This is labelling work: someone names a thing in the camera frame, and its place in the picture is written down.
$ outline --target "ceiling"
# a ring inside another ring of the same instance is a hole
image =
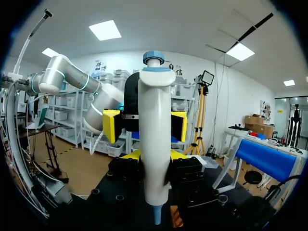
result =
[[[267,0],[45,0],[16,36],[10,56],[19,52],[48,8],[49,18],[33,36],[24,59],[46,66],[47,47],[69,58],[128,50],[188,54],[231,66],[274,92],[308,89],[308,69],[289,26]],[[241,43],[256,54],[238,62],[210,47],[228,51],[252,25],[274,13]],[[114,20],[122,38],[99,41],[89,26]],[[283,81],[294,79],[286,87]]]

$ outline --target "yellow tripod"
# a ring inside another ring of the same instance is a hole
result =
[[[204,117],[205,117],[205,106],[206,106],[207,93],[208,93],[207,86],[201,85],[200,96],[199,96],[199,111],[198,111],[197,124],[195,127],[194,141],[189,146],[189,148],[184,152],[184,155],[187,155],[189,151],[191,151],[191,155],[193,155],[195,150],[196,150],[196,154],[200,155],[200,151],[199,151],[200,144],[202,145],[202,154],[205,155],[205,145],[204,145],[203,138],[202,138],[202,132],[203,132]]]

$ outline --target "wooden floor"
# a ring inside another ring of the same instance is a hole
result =
[[[91,190],[96,187],[102,177],[108,171],[108,164],[112,160],[107,154],[97,153],[94,155],[89,154],[89,150],[76,148],[73,144],[68,143],[60,138],[52,137],[53,144],[58,154],[58,162],[60,169],[67,174],[69,177],[68,188],[70,192],[79,195],[89,195]],[[31,137],[31,151],[33,152],[33,137]],[[35,147],[35,160],[37,163],[48,170],[46,163],[48,163],[48,153],[45,146],[45,137],[43,134],[36,136],[36,147]],[[217,159],[219,165],[223,166],[223,160]],[[238,178],[238,182],[243,185],[245,183],[244,175],[246,171],[256,170],[255,167],[246,164],[243,161],[242,169]],[[232,177],[234,176],[235,170],[228,172]],[[265,196],[268,192],[268,188],[272,184],[277,184],[276,180],[271,182],[265,188],[258,188],[256,185],[245,184],[244,187],[252,194],[257,196]]]

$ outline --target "tube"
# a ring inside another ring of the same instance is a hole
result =
[[[117,109],[123,105],[124,94],[111,84],[103,84],[81,71],[64,55],[51,58],[44,74],[40,73],[29,79],[32,92],[58,94],[63,80],[90,93],[98,93],[91,104],[83,122],[93,133],[100,134],[103,129],[103,110]]]
[[[26,186],[29,190],[33,187],[33,183],[31,181],[30,176],[27,173],[26,167],[23,163],[21,154],[18,149],[18,143],[17,143],[17,136],[15,133],[15,121],[14,121],[14,105],[15,105],[15,86],[12,86],[12,90],[9,91],[8,100],[7,100],[7,111],[6,111],[6,119],[8,125],[8,139],[11,143],[11,152],[14,155],[16,164],[18,166],[19,172],[21,176],[23,177]]]
[[[90,155],[93,155],[93,154],[94,154],[95,149],[96,149],[96,147],[97,147],[97,145],[98,145],[98,142],[101,140],[101,138],[103,137],[103,135],[104,135],[104,131],[101,131],[100,135],[99,135],[98,138],[96,139],[96,142],[95,142],[95,144],[94,144],[94,146],[93,146],[93,148],[92,148],[92,134],[91,134]]]
[[[24,56],[24,53],[25,53],[25,51],[26,51],[26,49],[27,49],[27,46],[29,45],[29,42],[30,42],[30,38],[27,38],[27,40],[26,40],[25,43],[24,43],[23,48],[22,48],[21,51],[20,51],[20,54],[19,54],[18,59],[17,59],[17,63],[16,63],[16,65],[14,66],[14,70],[13,70],[13,73],[14,73],[14,74],[18,74],[18,72],[19,72],[20,63],[21,63],[21,60],[22,60],[22,58],[23,58],[23,56]]]

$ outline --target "metal frame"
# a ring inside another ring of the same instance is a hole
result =
[[[45,141],[46,141],[45,145],[46,145],[48,157],[49,157],[49,160],[50,160],[50,164],[47,163],[47,166],[53,169],[52,174],[55,177],[59,177],[59,175],[61,175],[62,172],[60,170],[59,163],[58,163],[58,160],[57,160],[57,155],[56,155],[56,152],[55,152],[55,146],[53,145],[53,142],[52,142],[51,131],[50,130],[45,131],[44,134],[45,134]]]
[[[80,132],[81,132],[81,148],[82,148],[82,150],[84,150],[85,148],[88,148],[88,147],[86,147],[85,146],[85,144],[84,144],[84,141],[85,141],[85,138],[86,138],[86,132],[88,131],[88,132],[90,132],[90,130],[88,130],[85,126],[84,126],[84,124],[83,124],[83,112],[86,112],[87,111],[87,109],[85,109],[85,108],[83,108],[83,103],[84,103],[84,100],[85,100],[85,94],[86,94],[87,92],[82,92],[82,96],[81,96],[81,115],[80,115],[80,118],[79,118],[79,120],[80,120],[80,124],[81,124],[81,129],[80,129]]]
[[[58,134],[57,133],[57,131],[52,131],[52,134],[53,134],[53,136],[57,136],[57,137],[59,137],[59,138],[61,138],[61,139],[63,139],[63,140],[65,140],[65,141],[67,141],[67,142],[70,142],[70,143],[73,143],[76,147],[78,147],[78,144],[80,143],[80,141],[81,141],[81,136],[82,136],[82,133],[81,133],[81,127],[82,127],[82,121],[80,121],[78,118],[80,117],[80,115],[79,115],[79,113],[78,113],[78,111],[79,111],[79,108],[77,108],[77,106],[78,106],[78,99],[79,99],[79,91],[77,91],[77,92],[74,92],[74,95],[75,95],[75,106],[73,107],[73,108],[71,108],[71,107],[68,107],[68,106],[61,106],[61,105],[56,105],[56,95],[49,95],[49,96],[52,96],[53,97],[53,99],[54,99],[54,104],[51,104],[51,103],[49,103],[48,105],[50,106],[50,107],[52,107],[52,114],[53,114],[53,117],[52,117],[52,119],[49,119],[48,118],[48,120],[51,120],[52,121],[52,124],[53,125],[55,125],[55,123],[58,123],[58,124],[62,124],[62,125],[65,125],[65,126],[69,126],[69,127],[72,127],[72,128],[74,128],[75,129],[75,139],[74,140],[72,140],[72,139],[69,139],[69,138],[67,138],[67,137],[65,137],[65,136],[62,136],[62,135],[60,135],[60,134]],[[68,124],[67,122],[66,122],[66,120],[56,120],[55,119],[55,108],[63,108],[63,109],[68,109],[68,110],[70,110],[70,111],[74,111],[74,118],[76,118],[75,120],[74,120],[74,123],[73,124]]]
[[[191,108],[190,108],[189,116],[188,116],[188,124],[190,124],[190,136],[189,136],[188,143],[184,146],[185,150],[189,147],[191,143],[193,143],[193,140],[194,140],[194,129],[193,128],[195,127],[194,125],[197,124],[198,108],[199,108],[199,89],[197,87],[197,83],[195,83],[193,97],[194,97],[194,101],[191,104]]]
[[[246,133],[244,135],[240,134],[240,133],[244,133],[244,132],[245,131],[236,130],[236,129],[232,129],[232,128],[225,128],[223,138],[221,140],[220,152],[218,154],[219,158],[222,158],[225,155],[229,156],[234,138],[244,137],[245,135],[248,134],[248,131],[246,131]],[[227,153],[224,154],[225,153],[224,147],[227,144],[227,136],[228,135],[230,136],[230,142],[229,142],[229,146],[228,146],[228,149],[227,149]]]
[[[216,179],[216,181],[213,183],[212,187],[214,189],[217,189],[219,191],[219,193],[223,193],[229,190],[232,190],[235,188],[236,186],[236,182],[237,179],[239,177],[240,174],[240,170],[241,170],[241,165],[242,165],[242,159],[238,158],[237,159],[237,163],[236,163],[236,170],[235,170],[235,175],[233,177],[233,181],[230,185],[227,185],[225,187],[222,188],[217,188],[219,186],[219,184],[222,182],[223,178],[225,177],[225,175],[227,174],[227,171],[229,170],[229,166],[231,165],[231,163],[234,161],[234,159],[236,158],[236,153],[241,145],[241,142],[244,138],[243,137],[239,137],[237,143],[235,144],[234,147],[234,152],[231,154],[231,156],[229,156],[229,160],[227,161],[225,167],[223,168],[222,172],[220,173],[220,175],[218,176],[218,178]],[[299,156],[295,156],[295,162],[293,165],[293,168],[289,174],[290,176],[293,176],[296,174],[299,163],[300,163],[300,157]],[[280,200],[280,198],[285,194],[285,192],[287,191],[289,185],[290,185],[291,181],[286,182],[282,187],[281,191],[278,193],[278,195],[272,199],[272,201],[270,202],[272,206],[275,206],[277,204],[277,202]]]
[[[187,154],[194,154],[194,151],[196,151],[197,155],[200,155],[200,144],[202,145],[203,153],[202,155],[205,155],[205,145],[202,137],[203,132],[203,125],[204,125],[204,118],[205,118],[205,107],[206,107],[206,94],[204,93],[204,86],[200,85],[200,96],[199,96],[199,109],[198,109],[198,119],[195,126],[195,132],[194,132],[194,140],[190,144],[189,148],[187,148],[184,151],[184,155]]]
[[[126,132],[126,144],[125,144],[125,149],[126,153],[129,154],[131,153],[131,148],[132,148],[132,139],[131,139],[131,131]]]

